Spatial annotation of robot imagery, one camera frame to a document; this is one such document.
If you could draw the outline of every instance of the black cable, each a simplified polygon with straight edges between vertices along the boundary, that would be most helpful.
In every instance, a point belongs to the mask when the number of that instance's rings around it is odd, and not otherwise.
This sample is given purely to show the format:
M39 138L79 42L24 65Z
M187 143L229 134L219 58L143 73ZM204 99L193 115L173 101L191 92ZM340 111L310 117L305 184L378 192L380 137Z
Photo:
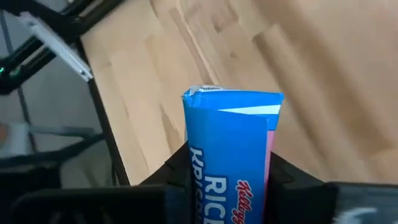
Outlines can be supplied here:
M6 41L6 47L7 47L8 54L12 54L13 48L12 48L12 44L11 44L11 38L10 38L10 33L8 30L6 18L4 16L4 10L2 10L0 12L0 24L1 24L3 35L4 35L4 40ZM27 124L31 125L32 122L30 121L30 116L29 116L29 112L28 112L27 104L26 104L26 98L25 98L24 91L22 90L22 87L19 87L17 89L17 94L19 96L19 103L21 104L24 121ZM37 152L37 145L36 145L35 139L31 133L29 133L29 142L30 142L30 145L32 146L33 152Z

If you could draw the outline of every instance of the blue cereal box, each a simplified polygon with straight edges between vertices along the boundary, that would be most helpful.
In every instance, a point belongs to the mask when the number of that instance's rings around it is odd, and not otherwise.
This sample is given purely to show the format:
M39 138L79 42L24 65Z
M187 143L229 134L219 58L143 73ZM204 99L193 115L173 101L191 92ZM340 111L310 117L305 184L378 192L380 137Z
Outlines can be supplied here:
M195 223L262 223L282 93L192 86L183 95Z

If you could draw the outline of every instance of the wooden table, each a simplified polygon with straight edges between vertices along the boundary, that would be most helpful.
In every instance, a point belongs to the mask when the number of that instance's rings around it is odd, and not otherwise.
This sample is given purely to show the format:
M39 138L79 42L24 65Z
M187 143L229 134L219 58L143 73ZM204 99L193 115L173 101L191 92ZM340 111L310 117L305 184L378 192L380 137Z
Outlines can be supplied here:
M183 144L193 84L284 91L276 153L323 180L398 183L397 7L384 3L126 1L83 44L130 183Z

